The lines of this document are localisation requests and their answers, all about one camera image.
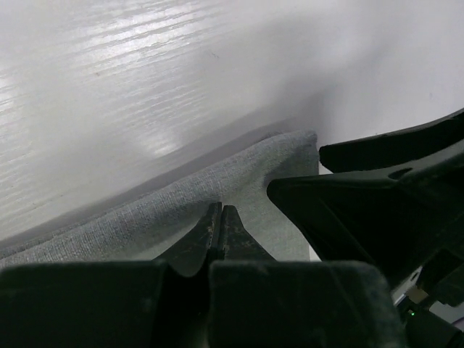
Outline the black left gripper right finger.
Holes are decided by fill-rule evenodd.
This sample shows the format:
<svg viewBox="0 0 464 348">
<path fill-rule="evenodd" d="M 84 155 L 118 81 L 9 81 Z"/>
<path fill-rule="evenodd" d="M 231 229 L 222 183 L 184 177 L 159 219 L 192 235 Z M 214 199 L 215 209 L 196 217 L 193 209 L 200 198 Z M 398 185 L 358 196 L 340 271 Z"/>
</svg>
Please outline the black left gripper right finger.
<svg viewBox="0 0 464 348">
<path fill-rule="evenodd" d="M 403 347 L 386 279 L 363 262 L 210 266 L 211 347 Z"/>
</svg>

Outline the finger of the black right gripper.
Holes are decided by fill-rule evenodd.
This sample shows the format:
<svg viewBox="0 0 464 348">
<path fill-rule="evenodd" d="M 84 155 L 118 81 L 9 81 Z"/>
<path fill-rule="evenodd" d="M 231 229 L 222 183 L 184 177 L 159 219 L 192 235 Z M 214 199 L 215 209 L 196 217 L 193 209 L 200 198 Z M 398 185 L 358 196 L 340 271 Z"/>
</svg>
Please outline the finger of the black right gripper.
<svg viewBox="0 0 464 348">
<path fill-rule="evenodd" d="M 422 125 L 319 149 L 320 163 L 333 173 L 377 170 L 419 160 L 463 140 L 463 110 Z"/>
<path fill-rule="evenodd" d="M 322 260 L 356 260 L 404 279 L 463 241 L 463 183 L 413 170 L 271 181 L 272 203 Z"/>
</svg>

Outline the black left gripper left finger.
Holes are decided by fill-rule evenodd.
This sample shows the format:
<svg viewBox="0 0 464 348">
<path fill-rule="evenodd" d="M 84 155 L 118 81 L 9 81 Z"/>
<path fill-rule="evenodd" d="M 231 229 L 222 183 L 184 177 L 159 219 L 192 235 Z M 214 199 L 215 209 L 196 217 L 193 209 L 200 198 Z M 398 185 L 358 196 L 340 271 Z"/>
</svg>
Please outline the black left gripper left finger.
<svg viewBox="0 0 464 348">
<path fill-rule="evenodd" d="M 22 265 L 1 272 L 3 347 L 174 346 L 209 307 L 222 206 L 150 261 Z"/>
</svg>

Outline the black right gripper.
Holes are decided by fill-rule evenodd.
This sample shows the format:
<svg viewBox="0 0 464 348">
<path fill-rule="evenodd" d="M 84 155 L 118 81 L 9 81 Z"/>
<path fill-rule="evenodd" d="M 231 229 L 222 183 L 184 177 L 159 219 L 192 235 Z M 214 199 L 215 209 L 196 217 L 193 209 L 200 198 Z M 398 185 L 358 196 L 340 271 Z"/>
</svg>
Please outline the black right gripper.
<svg viewBox="0 0 464 348">
<path fill-rule="evenodd" d="M 436 304 L 463 304 L 463 233 L 436 248 L 413 276 L 395 306 L 405 333 L 406 347 L 462 347 L 463 329 L 432 312 Z"/>
</svg>

